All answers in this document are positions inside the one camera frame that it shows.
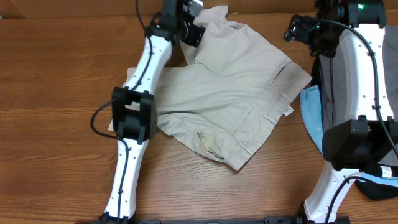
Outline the beige shorts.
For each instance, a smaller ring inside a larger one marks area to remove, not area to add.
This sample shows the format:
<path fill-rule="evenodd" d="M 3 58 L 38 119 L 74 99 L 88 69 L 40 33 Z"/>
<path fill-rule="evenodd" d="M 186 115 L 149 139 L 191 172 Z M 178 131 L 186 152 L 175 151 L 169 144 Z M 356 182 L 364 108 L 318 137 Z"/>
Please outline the beige shorts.
<path fill-rule="evenodd" d="M 227 6 L 203 10 L 198 47 L 166 67 L 155 90 L 158 126 L 192 151 L 240 170 L 265 143 L 311 76 Z"/>

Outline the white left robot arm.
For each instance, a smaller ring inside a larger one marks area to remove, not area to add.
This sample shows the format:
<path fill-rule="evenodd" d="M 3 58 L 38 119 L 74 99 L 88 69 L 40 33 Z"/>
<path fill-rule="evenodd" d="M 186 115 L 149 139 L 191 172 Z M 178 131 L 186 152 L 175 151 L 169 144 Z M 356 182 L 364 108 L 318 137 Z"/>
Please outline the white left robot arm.
<path fill-rule="evenodd" d="M 111 196 L 98 223 L 134 220 L 142 158 L 157 131 L 155 88 L 176 45 L 199 46 L 205 28 L 193 21 L 202 9 L 202 1 L 164 1 L 162 10 L 143 27 L 144 50 L 133 76 L 123 87 L 114 88 L 111 100 L 104 104 L 112 109 L 118 158 Z"/>

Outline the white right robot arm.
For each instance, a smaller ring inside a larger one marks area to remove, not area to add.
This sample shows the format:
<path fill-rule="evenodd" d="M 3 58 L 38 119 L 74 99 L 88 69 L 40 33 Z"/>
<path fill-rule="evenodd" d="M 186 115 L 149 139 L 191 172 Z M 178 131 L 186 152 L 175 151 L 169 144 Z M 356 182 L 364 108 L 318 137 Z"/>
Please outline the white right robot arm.
<path fill-rule="evenodd" d="M 316 1 L 286 41 L 307 44 L 313 83 L 300 95 L 305 127 L 325 160 L 293 223 L 348 223 L 352 186 L 371 200 L 397 196 L 397 28 L 382 1 Z"/>

